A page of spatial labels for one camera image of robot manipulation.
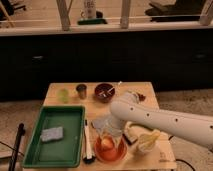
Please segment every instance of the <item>green tray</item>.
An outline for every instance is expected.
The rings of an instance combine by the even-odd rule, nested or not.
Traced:
[[[77,167],[84,128],[83,106],[43,107],[23,160],[24,168]],[[63,139],[41,142],[43,129],[63,127]]]

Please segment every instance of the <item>green cup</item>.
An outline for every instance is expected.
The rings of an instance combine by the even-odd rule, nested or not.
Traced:
[[[58,91],[58,101],[62,103],[68,103],[69,102],[69,92],[67,89],[60,89]]]

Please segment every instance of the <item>cup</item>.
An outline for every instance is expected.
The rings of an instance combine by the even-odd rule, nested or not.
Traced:
[[[76,91],[80,99],[85,99],[87,97],[87,86],[85,84],[78,84]]]
[[[86,19],[96,18],[95,0],[84,0],[84,16]]]
[[[57,93],[58,101],[62,103],[68,103],[69,102],[69,92],[67,89],[63,88],[60,89]]]

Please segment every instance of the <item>bowl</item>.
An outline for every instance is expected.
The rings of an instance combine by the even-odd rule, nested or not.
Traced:
[[[108,83],[98,84],[95,88],[95,97],[102,103],[108,103],[115,95],[115,88]]]
[[[115,163],[124,158],[127,152],[127,147],[124,139],[121,139],[118,148],[104,149],[101,144],[101,138],[98,137],[94,144],[94,152],[99,161],[103,163]]]

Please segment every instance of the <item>gray sponge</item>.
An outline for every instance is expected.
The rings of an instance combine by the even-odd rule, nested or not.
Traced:
[[[41,133],[42,142],[60,140],[62,138],[63,138],[63,127],[44,129],[42,130]]]

